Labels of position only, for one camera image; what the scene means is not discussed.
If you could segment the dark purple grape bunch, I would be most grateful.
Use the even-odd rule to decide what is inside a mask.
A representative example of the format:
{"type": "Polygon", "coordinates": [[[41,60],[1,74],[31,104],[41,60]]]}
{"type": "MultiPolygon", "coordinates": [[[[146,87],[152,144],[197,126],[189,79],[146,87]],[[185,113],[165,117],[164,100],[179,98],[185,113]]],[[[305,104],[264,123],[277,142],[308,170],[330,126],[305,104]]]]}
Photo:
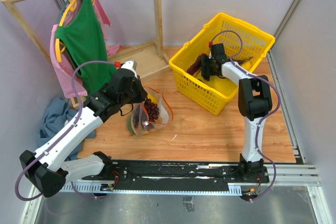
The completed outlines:
{"type": "Polygon", "coordinates": [[[139,117],[139,132],[149,132],[154,129],[154,123],[159,119],[158,105],[146,98],[144,102],[140,103],[134,114],[139,117]]]}

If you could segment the clear zip bag orange zipper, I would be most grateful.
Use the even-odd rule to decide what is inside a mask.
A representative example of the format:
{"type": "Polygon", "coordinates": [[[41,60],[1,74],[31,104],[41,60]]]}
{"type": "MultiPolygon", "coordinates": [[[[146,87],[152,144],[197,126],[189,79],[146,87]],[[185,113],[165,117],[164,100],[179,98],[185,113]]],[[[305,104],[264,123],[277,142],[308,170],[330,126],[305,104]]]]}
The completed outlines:
{"type": "Polygon", "coordinates": [[[157,131],[174,119],[172,108],[163,92],[145,87],[147,97],[134,106],[127,119],[127,129],[132,135],[140,136],[157,131]]]}

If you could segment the watermelon slice toy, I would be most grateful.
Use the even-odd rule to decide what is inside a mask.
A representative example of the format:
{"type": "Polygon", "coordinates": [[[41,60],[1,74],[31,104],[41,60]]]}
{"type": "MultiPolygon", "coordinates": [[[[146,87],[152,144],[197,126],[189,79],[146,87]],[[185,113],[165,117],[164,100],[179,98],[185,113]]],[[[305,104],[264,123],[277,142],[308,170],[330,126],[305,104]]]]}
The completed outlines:
{"type": "Polygon", "coordinates": [[[139,117],[131,115],[127,119],[127,129],[132,135],[138,134],[139,129],[139,117]]]}

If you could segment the yellow bell pepper toy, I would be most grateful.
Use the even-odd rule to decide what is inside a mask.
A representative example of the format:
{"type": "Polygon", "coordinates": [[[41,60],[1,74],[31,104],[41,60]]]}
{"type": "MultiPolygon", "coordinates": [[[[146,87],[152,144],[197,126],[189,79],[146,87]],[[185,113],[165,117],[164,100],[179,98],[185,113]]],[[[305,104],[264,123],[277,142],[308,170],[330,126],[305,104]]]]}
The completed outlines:
{"type": "Polygon", "coordinates": [[[158,104],[158,102],[159,102],[158,99],[154,95],[152,95],[150,93],[148,93],[148,99],[150,99],[151,102],[153,102],[155,104],[158,104]]]}

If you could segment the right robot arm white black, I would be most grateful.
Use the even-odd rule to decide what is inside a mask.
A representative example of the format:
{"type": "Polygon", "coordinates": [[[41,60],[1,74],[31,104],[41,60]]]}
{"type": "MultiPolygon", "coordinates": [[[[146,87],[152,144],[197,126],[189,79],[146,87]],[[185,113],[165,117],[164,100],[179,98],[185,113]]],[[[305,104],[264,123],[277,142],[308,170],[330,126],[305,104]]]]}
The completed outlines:
{"type": "Polygon", "coordinates": [[[233,173],[244,182],[259,178],[269,182],[265,174],[264,159],[261,155],[265,116],[272,109],[268,78],[256,76],[244,69],[238,62],[228,58],[223,44],[209,43],[210,53],[201,57],[201,76],[209,81],[218,76],[229,79],[238,86],[238,109],[244,117],[244,147],[240,154],[238,171],[233,173]]]}

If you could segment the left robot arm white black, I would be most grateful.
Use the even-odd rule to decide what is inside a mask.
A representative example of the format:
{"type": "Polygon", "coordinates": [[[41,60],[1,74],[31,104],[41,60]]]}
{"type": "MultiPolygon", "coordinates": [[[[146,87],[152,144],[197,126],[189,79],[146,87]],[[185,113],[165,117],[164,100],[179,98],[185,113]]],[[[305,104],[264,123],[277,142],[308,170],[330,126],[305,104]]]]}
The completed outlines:
{"type": "Polygon", "coordinates": [[[66,157],[84,138],[126,104],[141,103],[147,96],[135,68],[124,63],[109,83],[86,100],[82,109],[50,141],[34,152],[25,150],[19,157],[26,177],[46,198],[65,184],[85,177],[105,180],[112,175],[113,161],[103,152],[67,161],[66,157]]]}

